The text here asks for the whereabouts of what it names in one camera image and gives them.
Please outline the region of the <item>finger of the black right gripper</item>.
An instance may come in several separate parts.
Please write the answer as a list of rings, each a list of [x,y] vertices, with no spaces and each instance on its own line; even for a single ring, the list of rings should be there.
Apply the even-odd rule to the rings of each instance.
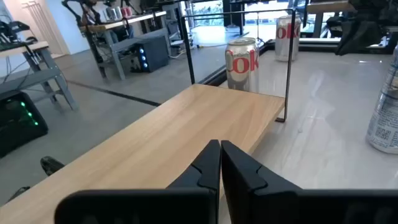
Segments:
[[[374,21],[345,21],[341,23],[342,37],[335,54],[343,56],[379,44],[385,36],[381,26]]]

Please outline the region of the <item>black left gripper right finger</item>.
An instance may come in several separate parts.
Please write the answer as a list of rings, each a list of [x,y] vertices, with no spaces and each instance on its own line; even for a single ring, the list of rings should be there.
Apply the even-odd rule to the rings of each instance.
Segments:
[[[397,191],[302,189],[222,141],[221,172],[232,223],[397,224]]]

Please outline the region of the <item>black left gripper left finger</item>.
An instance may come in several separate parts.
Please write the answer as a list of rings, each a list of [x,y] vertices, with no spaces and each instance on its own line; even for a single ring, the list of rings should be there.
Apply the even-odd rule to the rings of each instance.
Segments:
[[[221,146],[211,140],[164,189],[81,190],[56,207],[55,223],[217,223]]]

